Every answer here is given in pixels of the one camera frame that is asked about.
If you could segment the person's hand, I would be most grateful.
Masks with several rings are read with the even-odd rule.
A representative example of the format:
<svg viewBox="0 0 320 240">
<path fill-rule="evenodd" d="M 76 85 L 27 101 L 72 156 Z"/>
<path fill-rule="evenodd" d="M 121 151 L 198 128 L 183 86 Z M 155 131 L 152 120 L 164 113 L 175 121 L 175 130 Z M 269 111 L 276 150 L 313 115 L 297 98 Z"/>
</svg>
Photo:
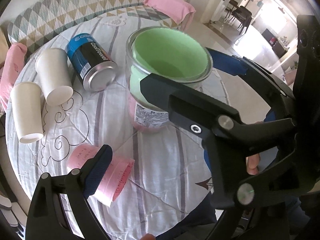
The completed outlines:
<svg viewBox="0 0 320 240">
<path fill-rule="evenodd" d="M 259 172 L 258 170 L 259 162 L 260 162 L 260 154 L 255 154 L 247 157 L 246 158 L 247 173 L 253 176 L 257 175 Z"/>
</svg>

